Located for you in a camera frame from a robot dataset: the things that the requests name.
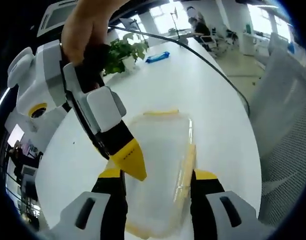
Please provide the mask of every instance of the desk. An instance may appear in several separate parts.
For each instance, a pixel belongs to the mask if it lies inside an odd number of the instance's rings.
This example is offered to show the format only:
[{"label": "desk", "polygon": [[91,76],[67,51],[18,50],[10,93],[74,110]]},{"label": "desk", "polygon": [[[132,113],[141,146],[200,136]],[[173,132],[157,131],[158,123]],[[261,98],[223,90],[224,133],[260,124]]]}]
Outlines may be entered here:
[{"label": "desk", "polygon": [[[194,39],[189,46],[216,67],[215,60]],[[152,64],[138,61],[139,70],[107,85],[123,101],[129,123],[145,111],[179,109],[193,120],[197,167],[217,174],[225,190],[232,190],[258,214],[261,169],[257,145],[245,109],[235,90],[210,66],[172,42],[149,49],[147,56],[164,51],[168,59]],[[36,176],[42,211],[50,228],[60,212],[84,191],[91,191],[107,161],[95,150],[71,110],[50,141]],[[180,236],[193,239],[188,209]],[[137,239],[126,233],[125,239]]]}]

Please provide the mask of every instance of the floor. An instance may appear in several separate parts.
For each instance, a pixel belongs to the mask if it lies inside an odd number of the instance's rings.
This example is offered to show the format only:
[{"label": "floor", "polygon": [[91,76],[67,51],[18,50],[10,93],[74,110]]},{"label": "floor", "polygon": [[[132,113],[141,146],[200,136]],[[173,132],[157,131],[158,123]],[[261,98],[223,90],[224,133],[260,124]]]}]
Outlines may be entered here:
[{"label": "floor", "polygon": [[232,83],[250,101],[259,78],[264,70],[260,68],[254,57],[245,56],[238,48],[227,50],[216,59]]}]

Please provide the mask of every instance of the clear plastic container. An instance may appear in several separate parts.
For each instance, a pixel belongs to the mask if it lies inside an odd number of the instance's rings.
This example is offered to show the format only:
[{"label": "clear plastic container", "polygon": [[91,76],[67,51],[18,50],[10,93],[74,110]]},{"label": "clear plastic container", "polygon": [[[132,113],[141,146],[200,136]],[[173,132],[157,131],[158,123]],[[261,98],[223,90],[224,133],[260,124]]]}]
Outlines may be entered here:
[{"label": "clear plastic container", "polygon": [[147,112],[128,128],[143,152],[147,178],[125,175],[126,231],[142,239],[166,238],[180,225],[195,165],[192,121],[178,111]]}]

